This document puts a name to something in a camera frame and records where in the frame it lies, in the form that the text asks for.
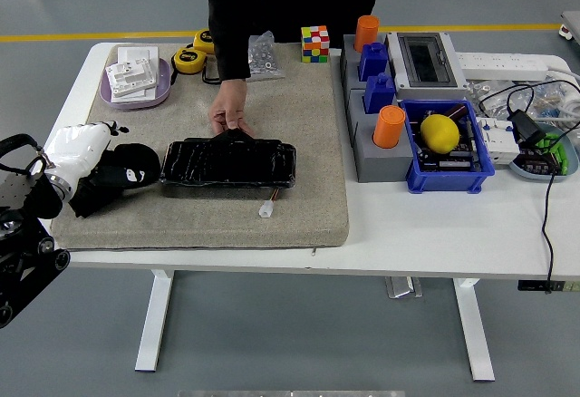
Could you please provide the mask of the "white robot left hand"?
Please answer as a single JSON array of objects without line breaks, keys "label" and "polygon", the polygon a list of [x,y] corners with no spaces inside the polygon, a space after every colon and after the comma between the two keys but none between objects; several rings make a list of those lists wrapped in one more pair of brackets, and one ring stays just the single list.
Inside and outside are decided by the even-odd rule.
[{"label": "white robot left hand", "polygon": [[96,122],[59,129],[45,149],[48,158],[45,171],[53,187],[71,198],[81,179],[93,175],[100,187],[136,188],[144,185],[145,171],[127,167],[98,167],[111,137],[128,132],[113,122]]}]

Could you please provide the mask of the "person's right hand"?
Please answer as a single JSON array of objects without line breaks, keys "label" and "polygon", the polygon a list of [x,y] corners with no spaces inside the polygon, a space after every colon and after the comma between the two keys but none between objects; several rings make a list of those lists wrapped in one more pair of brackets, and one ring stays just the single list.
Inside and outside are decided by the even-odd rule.
[{"label": "person's right hand", "polygon": [[245,99],[222,92],[217,95],[208,112],[209,123],[215,135],[231,130],[241,130],[250,136],[255,135],[245,119]]}]

